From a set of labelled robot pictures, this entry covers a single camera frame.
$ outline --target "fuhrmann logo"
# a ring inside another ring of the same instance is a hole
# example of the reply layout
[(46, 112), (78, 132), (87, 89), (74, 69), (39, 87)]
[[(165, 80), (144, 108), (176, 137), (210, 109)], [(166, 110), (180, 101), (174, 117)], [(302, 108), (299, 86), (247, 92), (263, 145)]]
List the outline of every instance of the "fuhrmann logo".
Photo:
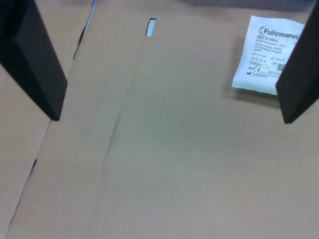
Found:
[(268, 34), (270, 36), (279, 36), (279, 37), (287, 37), (287, 38), (292, 38), (292, 39), (298, 39), (299, 35), (293, 35), (293, 34), (288, 34), (288, 33), (283, 33), (283, 32), (276, 32), (274, 30), (269, 30), (266, 26), (262, 26), (259, 28), (259, 34), (265, 35)]

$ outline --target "cardboard surface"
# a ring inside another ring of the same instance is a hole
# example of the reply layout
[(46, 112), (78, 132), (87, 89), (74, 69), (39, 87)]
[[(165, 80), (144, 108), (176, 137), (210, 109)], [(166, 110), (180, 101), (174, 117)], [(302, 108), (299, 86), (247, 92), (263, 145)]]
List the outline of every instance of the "cardboard surface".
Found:
[(230, 88), (252, 14), (308, 17), (99, 2), (7, 238), (317, 238), (319, 106)]
[(38, 154), (49, 119), (9, 76), (0, 90), (0, 238)]

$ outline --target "brown cardboard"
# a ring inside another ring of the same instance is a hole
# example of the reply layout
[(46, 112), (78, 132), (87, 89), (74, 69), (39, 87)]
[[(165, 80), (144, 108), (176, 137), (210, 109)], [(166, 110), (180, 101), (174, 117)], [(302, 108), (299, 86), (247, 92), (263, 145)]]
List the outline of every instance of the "brown cardboard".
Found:
[(49, 119), (7, 76), (0, 90), (0, 238), (36, 159)]
[(230, 88), (252, 14), (308, 16), (99, 2), (7, 238), (316, 238), (318, 107)]

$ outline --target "barcode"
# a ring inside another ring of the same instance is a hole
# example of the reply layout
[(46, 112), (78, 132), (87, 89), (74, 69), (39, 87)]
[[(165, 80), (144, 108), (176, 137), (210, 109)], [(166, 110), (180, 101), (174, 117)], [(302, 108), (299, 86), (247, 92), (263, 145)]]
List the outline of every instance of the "barcode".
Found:
[(278, 64), (277, 71), (283, 71), (285, 64)]

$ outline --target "white packet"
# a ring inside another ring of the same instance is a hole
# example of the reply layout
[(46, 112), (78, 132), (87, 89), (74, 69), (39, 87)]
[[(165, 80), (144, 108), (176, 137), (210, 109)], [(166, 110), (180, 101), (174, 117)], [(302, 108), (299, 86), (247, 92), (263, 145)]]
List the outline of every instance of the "white packet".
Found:
[(276, 95), (276, 83), (303, 29), (292, 20), (251, 16), (232, 87)]

